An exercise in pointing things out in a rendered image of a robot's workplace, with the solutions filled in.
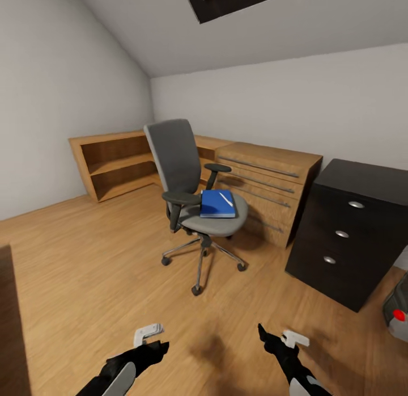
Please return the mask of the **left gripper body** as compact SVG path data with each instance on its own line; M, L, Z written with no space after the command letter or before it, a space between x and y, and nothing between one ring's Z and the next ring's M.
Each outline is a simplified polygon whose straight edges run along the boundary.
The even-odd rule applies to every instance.
M160 349L161 342L159 340L134 348L134 351L138 351L143 358L143 368L140 374L150 365L159 363L162 360L162 352Z

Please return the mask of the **swivel chair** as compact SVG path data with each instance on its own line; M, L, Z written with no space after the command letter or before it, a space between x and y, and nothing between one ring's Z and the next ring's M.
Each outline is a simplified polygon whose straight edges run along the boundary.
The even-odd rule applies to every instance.
M196 296L200 293L202 258L206 256L207 248L210 246L237 260L239 271L245 270L244 261L211 241L211 238L231 239L232 234L243 226L247 218L247 201L240 195L230 192L234 217L200 217L201 193L196 195L194 193L198 188L202 167L190 122L187 119L166 120L145 124L143 128L164 188L161 197L166 201L166 215L171 222L169 225L171 233L183 229L187 235L194 234L198 237L163 252L161 263L163 265L169 263L166 255L200 243L197 282L191 289ZM218 171L232 170L228 166L216 163L205 163L204 168L212 170L205 190L211 190Z

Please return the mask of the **folder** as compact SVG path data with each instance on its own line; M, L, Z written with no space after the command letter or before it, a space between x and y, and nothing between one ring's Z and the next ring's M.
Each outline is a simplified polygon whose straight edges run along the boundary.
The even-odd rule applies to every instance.
M200 217L234 217L229 190L201 190Z

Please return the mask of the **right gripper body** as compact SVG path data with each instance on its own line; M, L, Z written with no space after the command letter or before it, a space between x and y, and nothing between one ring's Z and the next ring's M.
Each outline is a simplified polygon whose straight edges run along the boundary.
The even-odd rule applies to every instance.
M295 345L295 348L288 347L285 345L285 342L281 341L280 336L276 336L270 332L264 342L266 350L273 353L277 357L282 370L283 363L290 357L294 357L296 360L298 360L300 348L297 344Z

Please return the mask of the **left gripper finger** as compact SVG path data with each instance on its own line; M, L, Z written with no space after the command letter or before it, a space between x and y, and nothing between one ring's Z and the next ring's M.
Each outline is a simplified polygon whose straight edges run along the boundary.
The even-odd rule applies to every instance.
M167 353L169 347L169 342L164 342L160 345L161 349L161 355L163 356L165 353Z

